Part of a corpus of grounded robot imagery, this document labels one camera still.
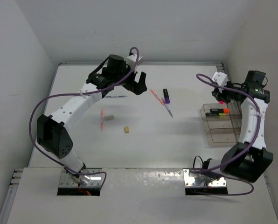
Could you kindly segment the orange black highlighter marker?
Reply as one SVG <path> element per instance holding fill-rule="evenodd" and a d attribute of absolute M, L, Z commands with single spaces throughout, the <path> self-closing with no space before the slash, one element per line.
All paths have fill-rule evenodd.
<path fill-rule="evenodd" d="M 229 109 L 228 108 L 212 108 L 210 109 L 211 113 L 225 113 L 228 114 L 229 113 Z"/>

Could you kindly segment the yellow black highlighter marker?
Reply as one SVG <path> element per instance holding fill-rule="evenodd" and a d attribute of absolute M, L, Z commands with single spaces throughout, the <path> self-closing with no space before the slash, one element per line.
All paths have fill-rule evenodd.
<path fill-rule="evenodd" d="M 211 112 L 207 112 L 206 113 L 206 117 L 214 117 L 214 116 L 225 116 L 225 113 L 211 113 Z"/>

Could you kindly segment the purple black highlighter marker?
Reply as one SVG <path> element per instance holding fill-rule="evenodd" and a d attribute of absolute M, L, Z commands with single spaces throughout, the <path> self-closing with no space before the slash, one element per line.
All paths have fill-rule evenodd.
<path fill-rule="evenodd" d="M 164 95 L 164 101 L 166 104 L 170 103 L 170 98 L 169 98 L 169 94 L 168 94 L 168 90 L 167 89 L 163 89 L 163 95 Z"/>

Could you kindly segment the tan eraser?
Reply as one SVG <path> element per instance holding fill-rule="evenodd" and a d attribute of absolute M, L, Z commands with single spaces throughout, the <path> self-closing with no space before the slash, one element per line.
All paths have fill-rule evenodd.
<path fill-rule="evenodd" d="M 125 132 L 125 133 L 129 133 L 129 127 L 128 127 L 128 126 L 125 126 L 125 127 L 124 127 L 124 132 Z"/>

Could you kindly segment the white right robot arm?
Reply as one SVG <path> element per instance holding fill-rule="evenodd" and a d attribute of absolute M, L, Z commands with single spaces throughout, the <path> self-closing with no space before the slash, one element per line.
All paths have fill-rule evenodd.
<path fill-rule="evenodd" d="M 236 101 L 241 106 L 242 124 L 238 142 L 225 153 L 219 165 L 209 161 L 195 170 L 205 174 L 214 170 L 255 183 L 273 161 L 264 139 L 265 114 L 270 102 L 270 92 L 265 89 L 264 72 L 250 70 L 245 81 L 235 86 L 225 73 L 215 72 L 212 77 L 197 74 L 197 79 L 214 88 L 212 96 L 226 104 Z"/>

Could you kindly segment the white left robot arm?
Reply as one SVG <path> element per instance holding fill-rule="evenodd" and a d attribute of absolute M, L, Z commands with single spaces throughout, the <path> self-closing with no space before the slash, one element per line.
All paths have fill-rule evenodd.
<path fill-rule="evenodd" d="M 86 166 L 73 151 L 69 135 L 73 125 L 96 102 L 103 99 L 115 86 L 140 95 L 147 90 L 146 73 L 135 81 L 136 68 L 143 57 L 130 53 L 127 58 L 110 54 L 86 79 L 79 92 L 60 109 L 37 119 L 37 143 L 53 154 L 71 175 L 79 178 Z"/>

